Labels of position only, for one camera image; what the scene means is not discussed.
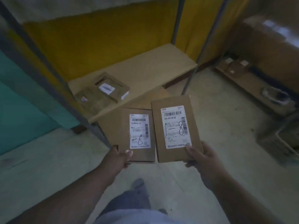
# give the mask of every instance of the pant leg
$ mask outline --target pant leg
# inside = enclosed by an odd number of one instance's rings
[[[148,195],[129,190],[111,200],[99,216],[118,209],[151,209],[151,206]]]

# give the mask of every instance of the horizontal barcode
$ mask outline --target horizontal barcode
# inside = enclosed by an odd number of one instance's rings
[[[180,115],[180,114],[182,114],[182,111],[167,112],[167,113],[164,113],[164,116],[175,116],[175,115]]]
[[[149,127],[148,127],[148,124],[145,124],[145,137],[146,138],[149,137]]]
[[[145,119],[132,119],[132,121],[145,121]]]
[[[185,117],[182,117],[182,123],[183,123],[184,134],[188,134],[188,128],[187,128]]]

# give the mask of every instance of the person's right arm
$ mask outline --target person's right arm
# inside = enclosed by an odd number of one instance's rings
[[[208,144],[203,142],[202,145],[203,153],[186,146],[196,161],[187,163],[186,167],[194,166],[198,170],[203,183],[214,193],[231,224],[282,223],[233,179]]]

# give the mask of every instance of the concrete floor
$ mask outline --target concrete floor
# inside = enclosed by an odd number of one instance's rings
[[[169,89],[179,95],[185,81]],[[250,193],[285,223],[299,221],[298,169],[279,166],[255,142],[273,120],[228,80],[205,69],[187,91],[202,140],[211,144],[225,167]],[[74,135],[57,129],[0,156],[0,223],[5,223],[95,168],[107,148],[89,131]],[[153,209],[165,208],[185,223],[228,223],[214,195],[193,168],[182,162],[132,164],[110,186],[87,223],[105,205],[143,178]]]

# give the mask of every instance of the hand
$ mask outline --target hand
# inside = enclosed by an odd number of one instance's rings
[[[119,153],[117,151],[117,145],[114,145],[105,155],[98,168],[103,170],[105,176],[110,179],[110,184],[112,184],[121,170],[128,167],[126,162],[132,155],[132,150],[127,150],[125,153]]]
[[[229,176],[216,152],[207,143],[202,142],[203,153],[189,145],[186,145],[188,153],[195,159],[185,164],[186,167],[194,166],[204,185],[213,191],[223,178]]]

